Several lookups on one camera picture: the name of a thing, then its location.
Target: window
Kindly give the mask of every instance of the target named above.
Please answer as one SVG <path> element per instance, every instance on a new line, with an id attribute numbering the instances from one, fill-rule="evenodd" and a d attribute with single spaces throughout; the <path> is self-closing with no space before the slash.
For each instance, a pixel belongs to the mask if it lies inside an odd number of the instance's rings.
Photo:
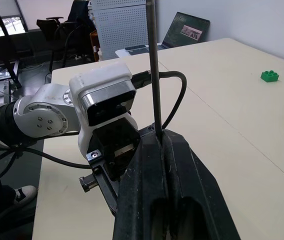
<path id="1" fill-rule="evenodd" d="M 9 35 L 22 34 L 26 32 L 20 17 L 3 18 L 2 20 Z M 0 36 L 4 36 L 1 27 L 0 27 Z"/>

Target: green lego brick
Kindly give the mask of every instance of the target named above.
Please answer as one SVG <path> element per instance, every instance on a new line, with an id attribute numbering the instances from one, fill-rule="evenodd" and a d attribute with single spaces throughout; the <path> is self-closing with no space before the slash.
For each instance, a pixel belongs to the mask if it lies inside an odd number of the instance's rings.
<path id="1" fill-rule="evenodd" d="M 276 82 L 279 79 L 279 74 L 274 71 L 264 71 L 262 72 L 261 78 L 267 83 Z"/>

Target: sneaker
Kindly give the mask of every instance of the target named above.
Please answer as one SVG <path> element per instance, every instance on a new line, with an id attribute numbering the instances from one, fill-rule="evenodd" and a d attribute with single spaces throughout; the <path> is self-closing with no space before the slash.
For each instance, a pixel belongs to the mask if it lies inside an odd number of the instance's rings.
<path id="1" fill-rule="evenodd" d="M 15 189 L 15 199 L 13 204 L 0 213 L 0 219 L 13 210 L 20 209 L 30 203 L 37 196 L 37 188 L 35 186 L 23 186 Z"/>

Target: screw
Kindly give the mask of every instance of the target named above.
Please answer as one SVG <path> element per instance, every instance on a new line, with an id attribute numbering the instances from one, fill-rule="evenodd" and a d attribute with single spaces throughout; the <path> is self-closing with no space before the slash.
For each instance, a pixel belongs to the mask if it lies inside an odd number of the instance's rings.
<path id="1" fill-rule="evenodd" d="M 92 158 L 96 158 L 97 156 L 99 156 L 99 154 L 96 151 L 94 151 L 91 153 L 91 156 Z"/>

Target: wall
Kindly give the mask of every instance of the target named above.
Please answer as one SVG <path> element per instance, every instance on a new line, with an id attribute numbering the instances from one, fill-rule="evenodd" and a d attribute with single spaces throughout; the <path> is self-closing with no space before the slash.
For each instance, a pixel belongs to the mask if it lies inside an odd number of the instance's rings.
<path id="1" fill-rule="evenodd" d="M 48 17 L 68 19 L 73 0 L 17 0 L 23 13 L 27 28 L 38 29 L 37 20 Z"/>
<path id="2" fill-rule="evenodd" d="M 19 14 L 20 13 L 15 0 L 0 0 L 0 15 L 2 17 Z"/>
<path id="3" fill-rule="evenodd" d="M 177 12 L 208 19 L 208 40 L 233 38 L 284 59 L 284 0 L 157 0 L 158 42 Z"/>

